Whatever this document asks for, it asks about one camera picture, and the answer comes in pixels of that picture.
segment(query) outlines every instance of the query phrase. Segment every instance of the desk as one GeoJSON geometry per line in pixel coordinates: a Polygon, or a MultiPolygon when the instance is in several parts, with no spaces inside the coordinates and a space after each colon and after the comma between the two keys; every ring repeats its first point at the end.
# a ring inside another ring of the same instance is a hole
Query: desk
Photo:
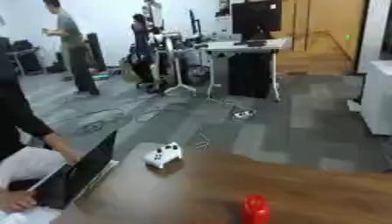
{"type": "MultiPolygon", "coordinates": [[[[208,47],[201,48],[207,52],[211,52],[211,57],[214,57],[219,53],[272,53],[272,88],[274,90],[275,100],[280,102],[279,85],[277,83],[277,50],[289,49],[291,48],[290,38],[279,38],[279,39],[269,39],[264,46],[247,46],[247,45],[235,45],[236,41],[217,41],[209,42],[208,47]]],[[[207,96],[212,97],[213,89],[220,87],[215,83],[215,73],[214,73],[214,63],[211,63],[211,79],[208,88],[207,96]]]]}
{"type": "Polygon", "coordinates": [[[136,147],[56,224],[235,224],[244,197],[263,195],[269,224],[380,224],[392,221],[392,177],[265,164],[230,154],[189,153],[167,171],[147,169],[136,147]]]}
{"type": "Polygon", "coordinates": [[[22,63],[20,63],[19,57],[22,57],[26,54],[34,53],[37,56],[38,62],[42,67],[42,71],[44,74],[47,74],[46,67],[44,65],[44,62],[42,60],[42,57],[38,54],[38,51],[40,50],[40,47],[33,47],[32,49],[27,49],[23,51],[17,51],[17,52],[7,52],[7,55],[11,56],[14,58],[15,62],[17,63],[17,66],[19,67],[20,73],[22,76],[26,76],[25,69],[22,66],[22,63]]]}

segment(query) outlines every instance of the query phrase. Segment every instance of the computer monitor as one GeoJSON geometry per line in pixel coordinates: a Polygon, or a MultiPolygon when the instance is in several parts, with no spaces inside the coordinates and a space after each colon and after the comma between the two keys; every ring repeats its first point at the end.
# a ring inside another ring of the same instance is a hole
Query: computer monitor
{"type": "Polygon", "coordinates": [[[251,3],[233,3],[233,33],[242,34],[242,40],[252,39],[261,31],[270,39],[270,32],[280,31],[282,0],[261,0],[251,3]]]}
{"type": "Polygon", "coordinates": [[[29,191],[35,192],[37,204],[64,209],[110,162],[116,133],[107,136],[77,164],[65,164],[34,185],[29,191]]]}
{"type": "Polygon", "coordinates": [[[189,10],[189,17],[191,18],[192,33],[201,36],[201,23],[199,19],[194,16],[193,10],[189,10]]]}

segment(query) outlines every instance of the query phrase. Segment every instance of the red cup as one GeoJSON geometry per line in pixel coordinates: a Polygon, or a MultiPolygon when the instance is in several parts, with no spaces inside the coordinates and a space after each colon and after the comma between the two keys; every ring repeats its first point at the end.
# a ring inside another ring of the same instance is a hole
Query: red cup
{"type": "Polygon", "coordinates": [[[270,207],[260,195],[250,195],[243,205],[242,224],[265,224],[270,219],[270,207]]]}

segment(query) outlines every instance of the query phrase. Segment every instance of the black cabinet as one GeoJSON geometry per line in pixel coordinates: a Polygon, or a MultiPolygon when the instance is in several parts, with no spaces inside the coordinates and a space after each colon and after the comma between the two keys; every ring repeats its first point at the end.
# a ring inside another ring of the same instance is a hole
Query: black cabinet
{"type": "Polygon", "coordinates": [[[239,53],[229,59],[228,92],[267,98],[270,92],[271,53],[239,53]]]}

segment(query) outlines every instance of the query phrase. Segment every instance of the human hand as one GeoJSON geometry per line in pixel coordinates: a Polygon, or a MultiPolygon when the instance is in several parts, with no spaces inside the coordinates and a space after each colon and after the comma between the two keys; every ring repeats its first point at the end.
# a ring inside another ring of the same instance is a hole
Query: human hand
{"type": "Polygon", "coordinates": [[[70,150],[65,154],[63,154],[63,157],[66,159],[66,162],[69,163],[70,165],[74,165],[77,162],[81,160],[81,157],[76,154],[73,150],[70,150]]]}
{"type": "Polygon", "coordinates": [[[23,212],[37,205],[33,198],[34,192],[0,192],[0,208],[7,213],[23,212]]]}

